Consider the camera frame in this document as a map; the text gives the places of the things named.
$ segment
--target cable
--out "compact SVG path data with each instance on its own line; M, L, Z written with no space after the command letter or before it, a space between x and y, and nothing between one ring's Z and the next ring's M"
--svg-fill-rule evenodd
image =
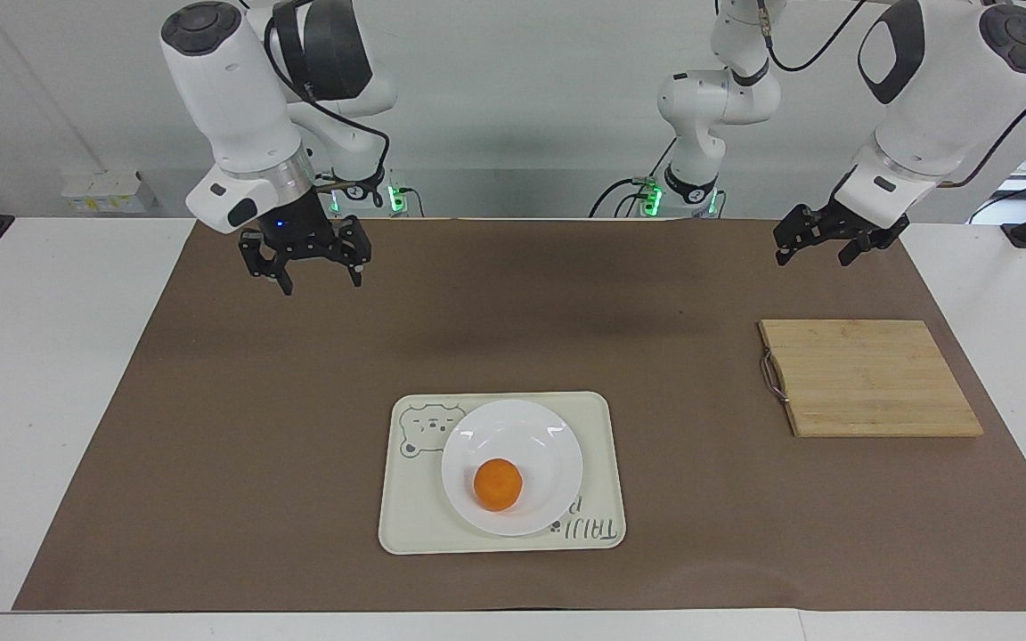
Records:
M422 206L422 194L419 193L413 187L403 187L398 191L399 194L413 194L417 199L419 199L419 213L423 218L427 216L427 208Z
M1019 114L1018 117L1016 117L1016 120L1011 122L1011 125L1009 125L1009 129L1004 129L1004 132L1000 134L1000 137L996 138L996 142L992 146L992 149L989 150L989 153L985 154L984 159L981 159L981 164L978 164L976 166L976 169L974 169L973 172L969 174L968 178L961 179L960 183L948 183L948 182L941 183L937 187L941 188L941 190L955 190L958 187L964 187L968 186L969 183L972 183L973 179L977 177L977 175L981 174L981 169L984 169L984 166L989 163L989 160L992 159L993 155L996 153L996 150L1000 149L1000 145L1004 144L1005 138L1008 138L1009 135L1013 132L1013 130L1016 129L1016 126L1019 126L1019 123L1023 122L1024 118L1026 118L1026 110L1023 110L1023 112L1021 112L1021 114Z
M853 22L854 17L856 15L858 15L858 12L862 10L863 5L866 4L867 1L868 0L858 0L858 4L856 4L854 6L854 8L852 8L852 10L850 11L850 13L847 13L846 19L841 21L841 24L838 25L838 29L835 30L835 32L832 34L832 36L830 36L830 39L826 41L826 44L823 44L822 48L818 49L818 52L814 53L814 57L811 57L811 59L806 61L805 63L802 63L801 65L795 66L795 68L793 68L792 66L789 66L789 65L785 65L785 64L782 63L782 61L779 59L778 54L774 53L774 39L773 39L773 37L765 36L765 38L766 38L766 51L770 51L770 53L771 53L771 59L774 61L775 65L778 65L779 69L781 69L781 70L783 70L785 72L789 72L789 73L797 73L799 71L804 71L806 69L810 69L811 65L814 65L814 63L818 62L819 57L822 57L822 53L826 53L827 49L830 48L830 45L834 44L834 40L837 40L838 36L841 36L841 32L844 31L846 29L846 26L849 26L851 24L851 22ZM766 11L766 0L758 0L758 8L761 11L765 12Z
M1013 192L1011 194L1004 194L1004 195L1000 196L1000 198L998 198L998 199L989 200L989 202L985 203L984 206L981 206L981 208L978 208L978 210L976 210L976 212L974 212L972 216L969 216L969 223L966 223L965 225L972 225L973 222L974 222L974 219L976 219L976 216L980 215L981 211L984 211L984 210L986 210L986 208L989 208L990 206L993 206L994 204L1000 202L1000 200L1007 200L1007 199L1015 198L1015 196L1018 196L1018 195L1021 195L1021 194L1025 194L1025 193L1026 193L1026 187L1024 187L1022 190L1019 190L1018 192Z
M672 153L672 147L675 146L675 142L676 141L678 141L678 138L672 138L672 142L667 144L667 149L664 150L664 154L660 155L660 158L659 158L658 161L656 161L655 166L653 166L652 170L647 172L647 178L650 178L652 175L656 175L656 171L659 169L659 166L661 164L664 164L664 159L667 158L667 155L669 153ZM644 188L642 186L640 186L638 188L638 190L636 190L636 196L642 195L643 191L644 191ZM639 200L639 198L631 201L631 205L628 206L628 213L627 213L627 215L624 216L624 218L631 218L631 209L632 209L632 207L636 206L636 200Z
M624 186L631 186L631 178L617 179L616 183L611 183L611 186L609 186L607 190L604 190L604 193L599 195L599 198L596 199L596 204L594 204L594 206L591 206L591 211L588 212L588 218L595 218L596 210L599 208L601 203L604 202L604 199L607 199L607 195L611 194L611 192L615 192L619 190L620 187Z
M310 3L310 1L311 0L299 0L298 5ZM288 80L288 77L284 76L284 72L282 72L280 70L280 66L276 64L276 57L272 53L272 32L274 29L276 29L276 17L274 16L269 17L268 27L265 28L264 30L264 52L268 54L268 63L272 65L272 70L276 72L276 76L280 77L280 81L285 86L287 86L288 89L292 90L292 93L295 93L297 96L301 98L301 101L307 103L307 105L311 105L318 112L325 114L327 115L327 117L333 118L339 122L342 122L344 125L353 126L355 129L358 129L359 131L365 131L366 133L378 135L379 138L382 138L383 142L382 155L380 155L379 157L379 166L378 169L374 169L374 173L378 174L385 172L386 169L384 169L384 167L386 167L387 163L387 154L388 152L390 152L390 135L387 135L386 132L374 129L374 127L366 126L363 125L362 123L354 122L354 120L351 120L351 118L343 117L343 115L328 110L325 106L319 105L319 103L317 103L316 98L314 98L313 96L305 96L305 94L301 93L301 90L295 88L295 85L292 84L292 81Z
M640 196L639 194L628 194L627 196L624 196L622 199L620 199L620 203L616 205L616 211L611 212L611 217L613 218L619 218L619 216L620 216L620 207L623 207L624 203L628 202L628 200L631 200L631 203L634 206L636 204L636 200L639 200L639 199L642 199L642 198L643 198L643 196ZM628 215L631 215L631 207L628 207Z
M334 183L326 183L324 186L315 186L314 193L329 194L331 192L342 192L348 187L358 187L360 184L354 179L337 179Z

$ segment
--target wooden cutting board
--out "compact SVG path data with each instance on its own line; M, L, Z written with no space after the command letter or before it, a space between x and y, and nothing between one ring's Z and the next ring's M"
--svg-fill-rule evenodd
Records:
M798 437L984 435L919 320L761 320Z

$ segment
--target white plate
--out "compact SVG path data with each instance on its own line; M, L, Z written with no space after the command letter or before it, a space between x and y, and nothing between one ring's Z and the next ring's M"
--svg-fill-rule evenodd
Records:
M524 485L512 508L489 512L473 494L482 463L505 458ZM581 443L557 413L536 402L494 401L469 411L442 451L442 486L457 514L502 536L532 534L553 524L581 491Z

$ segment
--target orange fruit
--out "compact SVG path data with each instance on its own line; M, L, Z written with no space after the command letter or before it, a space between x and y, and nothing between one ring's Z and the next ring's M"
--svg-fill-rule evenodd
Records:
M521 495L521 472L505 458L491 458L473 475L473 492L489 512L509 510Z

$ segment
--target white table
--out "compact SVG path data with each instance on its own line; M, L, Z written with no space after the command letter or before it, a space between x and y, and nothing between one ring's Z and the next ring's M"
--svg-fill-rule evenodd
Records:
M191 228L18 219L0 240L0 638L1026 638L1026 613L984 612L4 613ZM1026 251L986 227L904 242L1026 455Z

